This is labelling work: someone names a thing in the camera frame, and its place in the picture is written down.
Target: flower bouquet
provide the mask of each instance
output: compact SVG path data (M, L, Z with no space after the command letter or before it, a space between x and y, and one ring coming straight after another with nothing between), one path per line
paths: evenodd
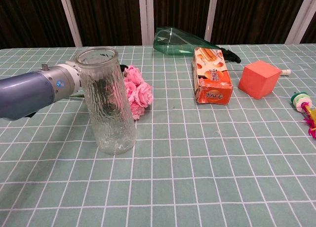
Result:
M133 118L137 120L153 102L152 87L144 81L139 69L132 65L125 68L123 75Z

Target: glass vase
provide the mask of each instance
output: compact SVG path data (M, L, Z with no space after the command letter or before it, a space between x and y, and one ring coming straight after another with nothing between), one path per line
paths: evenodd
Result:
M111 47L88 48L75 56L75 63L99 150L120 154L131 149L136 128L118 52Z

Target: robotic arm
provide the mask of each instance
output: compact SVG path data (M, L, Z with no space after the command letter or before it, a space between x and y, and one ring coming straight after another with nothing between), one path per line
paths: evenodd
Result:
M43 64L39 71L0 80L0 118L32 117L38 110L78 92L79 74L70 65Z

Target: orange cube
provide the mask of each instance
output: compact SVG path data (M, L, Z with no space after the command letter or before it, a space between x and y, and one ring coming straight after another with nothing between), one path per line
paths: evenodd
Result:
M259 100L273 91L280 75L279 68L257 61L245 66L238 88Z

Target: white grid line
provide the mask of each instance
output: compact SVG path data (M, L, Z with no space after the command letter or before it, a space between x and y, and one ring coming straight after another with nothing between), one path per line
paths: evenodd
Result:
M176 109L176 110L168 110L168 111L185 111L185 110L179 110L179 109ZM239 122L233 122L233 121L225 121L225 122L203 122L203 124L225 124L225 123L231 123L231 124L238 124L238 123L247 123L247 124L252 124L252 123L262 123L262 121L250 121L250 122L247 122L247 121L239 121ZM270 122L281 122L281 123L285 123L285 122L290 122L290 123L304 123L303 121L301 120L294 120L294 121L291 121L291 120L271 120L271 121L265 121L266 123L270 123ZM185 124L200 124L198 122L171 122L171 123L166 123L166 122L157 122L157 123L139 123L140 125L167 125L167 124L181 124L181 125L185 125ZM12 128L37 128L37 127L86 127L86 126L91 126L91 124L89 125L74 125L74 126L70 126L70 125L40 125L40 126L20 126L20 127L12 127Z
M153 75L153 78L152 78L152 85L154 85L154 68L153 68L153 72L152 72L152 75ZM155 100L153 100L152 102L152 105L151 105L151 108L154 107L154 102ZM152 113L152 151L151 151L151 164L150 164L150 177L151 177L151 182L150 182L150 204L151 204L151 207L150 207L150 227L153 227L153 203L154 203L154 181L153 181L153 178L154 178L154 175L153 175L153 169L154 169L154 113Z
M194 177L194 179L233 179L236 177L236 179L254 179L256 178L295 178L295 177L314 177L314 174L299 174L299 175L256 175L256 176L224 176L224 177L219 177L219 176L199 176L199 177ZM109 182L111 179L99 179L99 180L69 180L69 181L28 181L26 182L27 184L63 184L63 183L82 183L82 182L90 182L90 183L98 183L98 182ZM135 181L168 181L168 180L193 180L192 177L188 178L147 178L147 179L133 179ZM112 179L112 181L115 182L129 182L130 179ZM7 182L5 184L23 184L25 183L24 181L19 181L19 182Z
M285 154L286 156L301 156L301 155L316 155L316 153L289 153L289 154ZM191 155L191 156L176 156L173 155L173 158L208 158L208 157L246 157L246 156L282 156L282 153L271 153L271 154L229 154L229 155L224 155L224 154L219 154L219 155ZM154 156L153 159L165 159L165 158L170 158L170 156ZM132 158L116 158L116 160L131 160ZM151 159L150 156L145 156L145 157L134 157L133 159ZM61 161L74 161L74 160L112 160L112 158L78 158L78 159L40 159L39 161L54 161L54 160L61 160ZM15 163L15 162L36 162L37 159L28 159L28 160L2 160L2 163Z
M82 135L82 138L84 138L85 133L86 133L86 131L87 131L87 128L88 128L88 126L86 126L86 128L85 128L85 130L84 130L84 132L83 132L83 135ZM70 134L70 131L71 131L71 130L69 129L69 132L68 132L67 137L66 137L65 140L67 140L67 138L68 138L68 136L69 136L69 134ZM81 147L82 147L82 143L81 143L80 146L79 146L79 149L78 149L77 154L76 154L76 159L75 159L75 161L74 161L74 163L73 163L73 165L72 165L71 171L70 171L69 176L68 176L68 182L66 182L66 185L65 185L63 194L62 194L62 196L61 196L61 198L60 198L60 201L59 201L59 204L58 204L58 208L57 208L57 211L56 211L55 216L54 216L54 220L53 220L53 222L52 222L52 224L51 224L52 227L53 227L54 224L55 224L55 221L56 221L56 218L57 218L57 215L58 215L58 212L59 212L59 208L61 207L61 203L62 203L62 201L63 201L63 199L64 199L64 196L65 196L65 193L66 193L68 184L69 184L69 180L70 180L70 178L71 178L71 175L73 174L73 170L74 170L74 167L75 167L75 165L76 165L76 161L77 161L79 152L80 152L80 150L81 150Z
M203 134L203 139L204 139L204 144L205 144L205 148L206 148L206 152L207 152L207 157L208 157L208 161L209 161L210 168L211 168L211 172L212 172L212 176L213 176L213 181L214 181L215 188L216 188L216 193L217 193L217 196L218 196L218 200L219 200L219 202L220 202L220 207L221 207L221 212L222 212L224 224L225 224L225 227L227 227L227 221L226 221L226 217L225 217L225 212L224 212L224 208L223 208L223 203L222 203L221 195L219 194L218 185L217 185L217 182L216 182L216 179L215 179L214 169L213 169L213 165L212 165L212 162L211 162L209 150L208 150L208 148L207 148L207 142L206 142L206 138L205 138L204 128L203 128L203 126L202 126L201 116L200 116L200 113L199 113L199 110L198 110L198 106L197 106L197 105L196 105L196 108L197 108L198 119L199 119L199 121L200 121L200 126L201 126L201 130L202 130L202 134Z
M124 46L123 53L122 53L122 58L124 56L125 49L126 49L126 46ZM106 213L106 209L107 209L107 205L108 205L108 199L109 199L109 193L110 193L111 179L112 179L112 174L113 174L113 167L114 167L115 157L116 157L116 155L114 155L113 159L112 159L112 165L111 165L111 171L110 171L110 179L109 179L107 194L106 194L106 197L105 197L105 203L104 203L104 210L103 210L103 215L102 215L101 226L103 226L104 220L105 220L105 213Z
M241 138L271 138L272 136L251 136L251 137L241 137ZM285 138L288 136L274 136L275 138ZM292 138L310 138L309 135L302 135L302 136L291 136ZM236 139L237 137L225 137L225 139ZM186 140L186 138L172 138L173 140ZM200 140L202 138L188 138L188 140ZM219 139L219 137L206 137L206 139ZM138 141L151 141L150 138L147 139L137 139ZM154 141L158 140L168 140L167 138L155 138ZM72 141L65 141L65 143L73 143L73 142L80 142L81 140L72 140ZM48 143L60 143L62 141L49 141ZM88 141L88 140L83 140L83 142L87 143L93 143L94 141ZM15 144L27 144L28 142L14 142ZM0 144L11 144L11 142L2 142Z
M87 184L87 187L86 187L85 192L84 192L82 205L81 205L81 209L80 209L80 212L79 212L79 215L78 215L76 226L78 226L78 224L79 224L79 220L80 220L80 216L82 214L82 210L83 210L83 207L84 207L85 199L86 199L87 194L88 194L88 190L89 190L89 186L90 186L90 183L91 183L91 177L92 177L93 168L94 168L94 164L95 164L95 160L96 160L97 154L98 154L98 149L96 149L96 151L95 151L95 155L94 155L91 171L90 171L90 174L89 174L88 184Z
M130 196L131 196L131 193L132 193L132 181L133 181L133 168L134 168L134 155L135 155L135 145L134 147L132 148L133 149L133 152L132 152L132 164L131 164L131 169L130 169L130 180L129 180L129 188L128 188L128 201L127 201L127 212L126 212L126 223L125 223L125 227L128 227L128 217L129 217L129 206L130 206Z
M168 91L167 91L167 81L165 81L165 92L166 92L166 105L168 106ZM169 152L170 152L170 169L171 169L171 182L172 182L172 195L173 195L173 211L174 211L174 221L175 226L178 226L177 220L177 209L176 209L176 196L175 196L175 188L174 188L174 175L173 175L173 162L172 162L172 150L171 150L171 136L170 136L170 125L169 125L169 113L167 113L167 121L168 121L168 135L169 135Z
M233 127L234 127L235 132L238 134L238 131L237 131L237 129L236 129L236 127L235 127L234 124L233 124ZM244 146L243 146L243 144L242 144L242 141L241 141L241 139L240 139L240 137L239 137L239 134L238 134L238 140L239 140L239 142L240 142L240 144L241 144L243 153L246 154L245 148L244 148ZM271 210L270 210L270 208L269 208L269 206L268 206L268 204L267 204L267 202L266 202L266 198L264 197L263 192L262 192L262 190L261 190L261 188L260 188L258 179L257 179L257 177L256 177L256 175L255 175L255 172L253 171L253 168L252 168L252 166L251 166L251 163L250 163L250 161L249 161L248 156L246 156L246 159L247 159L248 165L249 165L249 167L250 167L250 170L251 170L251 172L252 172L252 174L253 174L253 176L254 176L254 178L255 178L256 185L257 185L257 187L258 187L258 189L259 189L259 192L260 192L260 194L261 194L261 196L262 196L262 199L263 199L263 201L265 202L265 206L266 206L266 208L267 208L267 210L268 210L268 212L269 212L270 218L271 218L271 220L272 220L274 226L277 226L276 223L275 223L275 220L274 220L274 218L273 218L273 215L272 215L272 213L271 213Z
M267 201L267 203L309 203L310 201ZM265 204L264 201L249 201L249 202L240 202L240 201L223 201L223 202L204 202L199 203L199 206L208 206L208 205L220 205L220 204ZM153 204L153 206L196 206L196 203L178 203L178 204ZM150 207L150 204L147 205L129 205L129 207ZM107 208L127 208L128 205L107 205ZM84 206L84 209L95 209L95 208L104 208L104 206ZM81 206L61 206L58 207L38 207L38 208L13 208L13 211L34 211L34 210L65 210L65 209L81 209ZM9 211L11 209L0 209L1 211Z
M216 119L216 115L215 115L215 112L214 112L214 109L213 109L213 106L212 106L212 110L213 110L213 113L214 113L214 118L215 118L215 120L217 121L217 119ZM222 144L223 144L223 146L224 146L225 153L226 153L226 155L228 155L227 148L226 148L226 145L225 145L225 142L224 142L224 138L222 137L222 134L221 134L221 133L219 133L219 135L220 135L220 137L221 137L221 139L222 139ZM233 174L234 181L235 181L235 184L236 184L236 187L237 187L238 193L239 193L239 197L240 197L241 201L243 202L243 198L242 198L242 195L241 195L241 192L240 192L240 189L239 189L239 186L238 186L237 180L236 180L236 176L235 176L235 172L234 172L234 169L233 169L233 166L232 166L231 160L230 160L230 159L228 159L228 162L229 162L230 168L231 168L231 170L232 170L232 174ZM246 216L247 216L247 218L248 218L249 224L250 224L250 226L252 226L252 222L251 222L251 219L250 219L250 217L249 217L249 214L248 214L248 211L247 211L247 209L246 209L245 204L243 204L243 208L244 208L244 211L245 211Z
M183 111L183 103L182 103L182 97L181 97L181 90L180 90L179 81L178 81L178 86L179 86L178 89L179 89L179 95L180 95L180 102L181 102L181 108L182 108L183 121L184 121L184 123L186 123L186 118L185 118L184 111ZM191 159L190 145L189 145L189 140L188 140L189 136L188 136L188 132L187 132L187 127L186 126L184 126L184 130L185 130L185 133L186 133L186 140L187 140L187 146L188 146L189 160L190 160L190 166L191 166L191 172L192 172L192 178L193 178L193 187L194 187L195 198L196 198L196 202L197 202L198 220L199 220L200 227L202 227L201 213L200 213L200 209L199 209L199 205L198 205L198 192L197 192L197 186L196 186L195 175L194 175L192 159Z

